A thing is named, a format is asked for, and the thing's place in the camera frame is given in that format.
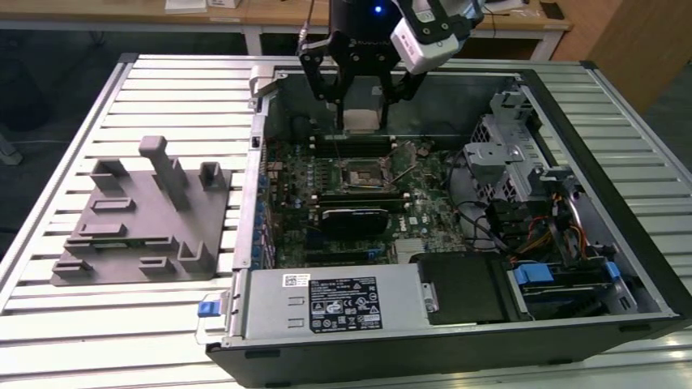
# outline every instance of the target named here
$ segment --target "robotic arm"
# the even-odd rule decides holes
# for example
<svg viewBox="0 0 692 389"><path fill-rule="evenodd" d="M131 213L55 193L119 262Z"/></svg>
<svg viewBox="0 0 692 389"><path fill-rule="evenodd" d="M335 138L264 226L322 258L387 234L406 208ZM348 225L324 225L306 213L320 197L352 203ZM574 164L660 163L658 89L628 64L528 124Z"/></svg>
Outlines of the robotic arm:
<svg viewBox="0 0 692 389"><path fill-rule="evenodd" d="M430 70L443 65L483 20L486 0L332 0L330 37L299 42L300 64L318 100L336 104L336 126L344 128L344 97L356 76L380 79L383 106L411 100ZM338 64L334 82L319 67L326 56ZM392 69L403 60L407 73L395 84Z"/></svg>

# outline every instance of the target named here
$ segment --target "power supply label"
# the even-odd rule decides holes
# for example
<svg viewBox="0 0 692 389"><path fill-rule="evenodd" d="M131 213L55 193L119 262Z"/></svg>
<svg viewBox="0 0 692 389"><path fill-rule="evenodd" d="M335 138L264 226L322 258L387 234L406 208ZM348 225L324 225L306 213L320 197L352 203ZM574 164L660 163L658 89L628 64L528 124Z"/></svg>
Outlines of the power supply label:
<svg viewBox="0 0 692 389"><path fill-rule="evenodd" d="M311 280L310 310L316 334L382 329L375 277Z"/></svg>

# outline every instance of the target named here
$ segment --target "motherboard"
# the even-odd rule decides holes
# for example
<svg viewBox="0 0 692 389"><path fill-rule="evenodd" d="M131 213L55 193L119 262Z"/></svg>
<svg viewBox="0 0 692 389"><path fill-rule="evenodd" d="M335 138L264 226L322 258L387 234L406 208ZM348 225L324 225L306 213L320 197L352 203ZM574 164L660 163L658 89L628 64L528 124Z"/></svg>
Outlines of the motherboard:
<svg viewBox="0 0 692 389"><path fill-rule="evenodd" d="M424 138L270 140L275 268L407 263L464 250L444 187L451 150Z"/></svg>

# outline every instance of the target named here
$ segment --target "gray plastic holder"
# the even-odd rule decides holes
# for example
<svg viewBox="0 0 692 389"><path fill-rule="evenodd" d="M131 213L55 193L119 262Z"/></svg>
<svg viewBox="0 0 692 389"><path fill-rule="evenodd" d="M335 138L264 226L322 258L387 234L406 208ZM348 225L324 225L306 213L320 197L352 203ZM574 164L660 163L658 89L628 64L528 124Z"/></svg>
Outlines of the gray plastic holder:
<svg viewBox="0 0 692 389"><path fill-rule="evenodd" d="M51 284L210 280L219 261L231 171L203 162L186 171L166 154L167 140L146 136L140 155L155 171L128 172L99 160L96 187Z"/></svg>

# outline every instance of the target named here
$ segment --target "slotted aluminum table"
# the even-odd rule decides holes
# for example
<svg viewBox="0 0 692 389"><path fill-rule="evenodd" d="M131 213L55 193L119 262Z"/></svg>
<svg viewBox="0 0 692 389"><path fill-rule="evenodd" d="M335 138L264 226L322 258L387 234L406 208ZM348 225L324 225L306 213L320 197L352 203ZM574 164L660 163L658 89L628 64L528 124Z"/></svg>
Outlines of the slotted aluminum table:
<svg viewBox="0 0 692 389"><path fill-rule="evenodd" d="M234 388L198 345L198 302L231 285L255 65L292 58L123 56L59 168L0 264L0 387ZM458 61L447 67L534 68L632 206L660 251L692 289L692 177L599 71L574 62ZM234 171L222 238L220 277L203 282L54 287L51 268L78 222L96 158L138 157L143 135L170 140L184 169L218 160ZM562 152L547 139L558 161ZM208 330L220 330L211 321ZM690 387L692 332L642 340L582 363L436 374L320 387Z"/></svg>

